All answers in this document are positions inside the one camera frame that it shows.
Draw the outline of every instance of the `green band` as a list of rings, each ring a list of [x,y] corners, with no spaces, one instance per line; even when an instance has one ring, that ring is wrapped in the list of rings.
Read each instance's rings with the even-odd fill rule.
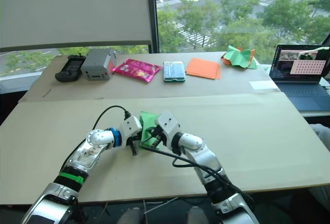
[[[75,176],[75,175],[68,174],[66,172],[61,172],[59,174],[59,176],[62,176],[62,177],[68,178],[68,179],[72,179],[72,180],[76,181],[79,184],[84,183],[84,178],[82,176]]]

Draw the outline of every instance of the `black game controller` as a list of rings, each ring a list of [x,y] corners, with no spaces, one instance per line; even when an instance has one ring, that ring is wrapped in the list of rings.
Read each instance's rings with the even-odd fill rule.
[[[71,82],[79,79],[81,75],[81,65],[84,63],[86,57],[80,55],[70,55],[68,61],[62,70],[55,74],[55,79],[60,82]]]

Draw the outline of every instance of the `blue ring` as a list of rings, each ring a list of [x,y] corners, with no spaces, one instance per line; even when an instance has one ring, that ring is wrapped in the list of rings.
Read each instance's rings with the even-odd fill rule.
[[[115,147],[119,147],[120,146],[120,133],[119,131],[115,130],[114,128],[110,128],[110,130],[113,133],[113,137],[114,137],[114,148]]]

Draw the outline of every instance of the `black cable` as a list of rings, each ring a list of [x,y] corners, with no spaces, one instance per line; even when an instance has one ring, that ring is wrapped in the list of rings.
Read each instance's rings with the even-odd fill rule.
[[[125,112],[125,118],[124,118],[124,120],[126,120],[127,118],[130,117],[130,113],[129,113],[124,107],[122,107],[122,106],[120,106],[120,105],[112,105],[112,106],[106,108],[106,109],[105,109],[105,110],[99,115],[99,117],[97,118],[97,120],[96,120],[96,122],[95,122],[95,124],[94,124],[94,126],[93,126],[93,128],[92,128],[92,130],[94,130],[94,129],[96,128],[96,126],[97,126],[99,120],[100,120],[101,117],[104,115],[104,113],[107,112],[108,110],[112,109],[112,108],[115,108],[115,107],[124,110],[124,112]],[[64,165],[66,164],[66,162],[68,161],[68,159],[69,159],[69,158],[72,156],[72,154],[73,154],[73,153],[74,153],[74,152],[75,152],[75,151],[81,146],[81,144],[83,144],[83,143],[85,142],[85,140],[86,140],[86,138],[83,139],[82,142],[79,143],[79,144],[75,147],[74,150],[72,150],[72,152],[69,154],[69,156],[67,156],[67,158],[64,160],[64,162],[63,162],[63,164],[62,164],[62,166],[61,166],[60,172],[62,171],[62,169],[63,169]]]
[[[148,140],[150,140],[151,138],[152,137],[149,137],[148,139],[141,142],[140,147],[145,149],[145,150],[151,151],[151,152],[159,153],[159,154],[174,158],[175,160],[172,162],[172,165],[175,166],[175,167],[198,167],[198,168],[202,169],[203,171],[205,171],[208,174],[210,174],[211,176],[213,176],[215,179],[217,179],[222,184],[224,184],[227,187],[233,189],[234,191],[240,193],[242,195],[242,197],[245,197],[246,199],[248,199],[248,202],[250,202],[250,206],[251,206],[252,211],[254,210],[255,204],[254,204],[253,198],[251,196],[249,196],[248,194],[242,192],[240,188],[236,187],[228,179],[226,179],[222,175],[218,174],[218,172],[213,170],[212,168],[210,168],[208,166],[200,165],[198,163],[195,163],[194,161],[191,161],[191,160],[186,159],[186,158],[182,158],[180,156],[177,156],[177,155],[174,155],[174,154],[171,154],[171,153],[167,153],[167,152],[163,152],[163,151],[160,151],[160,150],[157,150],[157,149],[153,149],[153,148],[143,146],[143,144],[145,142],[147,142]],[[181,160],[181,161],[187,162],[188,164],[186,164],[186,165],[177,165],[177,164],[175,164],[176,160]]]
[[[95,122],[95,124],[94,124],[94,126],[93,126],[93,128],[92,128],[92,130],[94,130],[94,129],[96,128],[96,125],[97,125],[98,121],[100,120],[100,118],[103,116],[103,114],[104,114],[105,112],[107,112],[108,110],[110,110],[110,109],[112,109],[112,108],[115,108],[115,107],[124,110],[124,112],[125,112],[125,119],[124,119],[124,120],[126,120],[127,118],[130,117],[130,113],[129,113],[124,107],[122,107],[122,106],[120,106],[120,105],[112,105],[112,106],[106,108],[106,109],[101,113],[101,115],[99,115],[99,117],[97,118],[97,120],[96,120],[96,122]]]
[[[79,206],[79,202],[78,202],[77,198],[74,199],[74,204],[76,206],[76,209],[79,211],[79,217],[80,217],[81,224],[85,224],[85,216],[83,214],[82,208]]]

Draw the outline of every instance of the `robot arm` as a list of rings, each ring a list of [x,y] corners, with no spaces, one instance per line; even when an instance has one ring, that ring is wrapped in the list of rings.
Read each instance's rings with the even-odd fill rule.
[[[152,144],[152,147],[163,142],[173,153],[185,154],[190,161],[212,169],[225,179],[225,182],[221,182],[211,170],[205,171],[195,167],[199,180],[212,200],[212,207],[216,215],[221,218],[224,224],[259,224],[239,189],[234,186],[231,187],[217,157],[208,149],[203,139],[195,135],[181,133],[178,122],[169,111],[161,114],[155,123],[157,126],[150,133],[157,137],[157,140]]]
[[[92,130],[72,153],[54,182],[46,189],[23,217],[24,224],[58,224],[70,218],[79,219],[77,197],[100,154],[113,147],[126,146],[141,132],[139,120],[131,116],[115,130]]]

